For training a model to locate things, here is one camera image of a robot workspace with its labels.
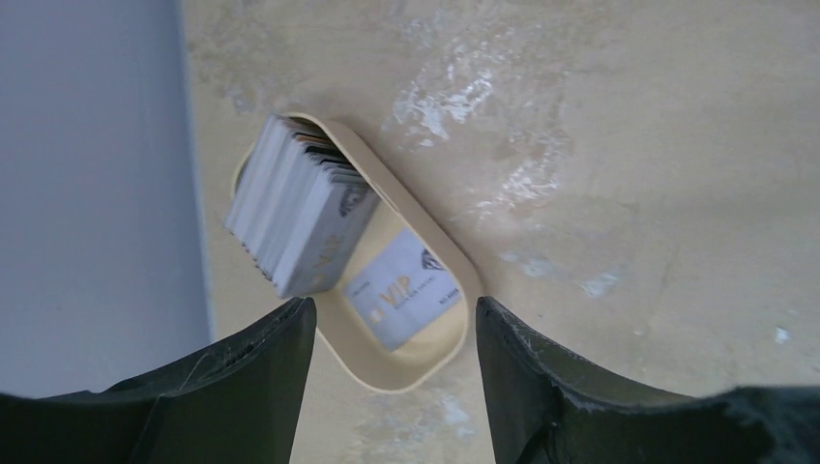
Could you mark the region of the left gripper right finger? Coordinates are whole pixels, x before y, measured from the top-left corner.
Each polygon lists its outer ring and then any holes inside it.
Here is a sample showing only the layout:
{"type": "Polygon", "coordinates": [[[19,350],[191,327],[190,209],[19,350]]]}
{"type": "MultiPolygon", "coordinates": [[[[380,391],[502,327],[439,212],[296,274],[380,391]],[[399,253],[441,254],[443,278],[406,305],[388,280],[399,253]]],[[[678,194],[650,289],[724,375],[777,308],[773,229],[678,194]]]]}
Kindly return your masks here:
{"type": "Polygon", "coordinates": [[[697,398],[609,371],[491,297],[476,305],[499,463],[815,463],[819,390],[738,387],[697,398]]]}

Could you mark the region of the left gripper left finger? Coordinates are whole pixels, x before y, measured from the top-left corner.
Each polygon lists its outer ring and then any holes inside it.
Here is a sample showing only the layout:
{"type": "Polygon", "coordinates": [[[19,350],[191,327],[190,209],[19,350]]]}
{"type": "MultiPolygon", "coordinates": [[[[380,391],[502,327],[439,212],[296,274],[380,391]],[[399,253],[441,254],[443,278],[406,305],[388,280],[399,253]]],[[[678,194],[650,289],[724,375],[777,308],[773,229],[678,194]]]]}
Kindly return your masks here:
{"type": "Polygon", "coordinates": [[[294,298],[101,392],[1,397],[5,463],[286,463],[317,325],[294,298]]]}

